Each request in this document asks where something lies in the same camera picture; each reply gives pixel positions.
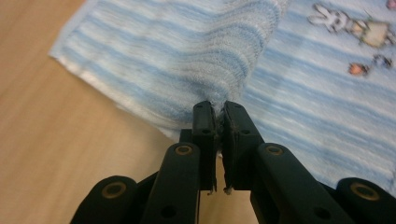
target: cloth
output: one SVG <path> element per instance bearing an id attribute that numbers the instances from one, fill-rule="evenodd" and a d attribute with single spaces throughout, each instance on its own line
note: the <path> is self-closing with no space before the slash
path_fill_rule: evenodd
<path id="1" fill-rule="evenodd" d="M 236 101 L 318 181 L 396 196 L 390 2 L 87 1 L 51 55 L 173 139 L 196 103 Z"/>
<path id="2" fill-rule="evenodd" d="M 288 2 L 87 1 L 50 54 L 178 139 L 195 104 L 240 96 Z"/>

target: wooden table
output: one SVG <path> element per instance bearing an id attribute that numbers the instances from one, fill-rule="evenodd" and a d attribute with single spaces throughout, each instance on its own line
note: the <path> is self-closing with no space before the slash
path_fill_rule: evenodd
<path id="1" fill-rule="evenodd" d="M 69 223 L 98 181 L 111 175 L 140 181 L 159 169 L 173 144 L 48 56 L 82 3 L 0 1 L 1 224 Z M 220 191 L 203 193 L 200 223 L 257 219 L 248 192 Z"/>

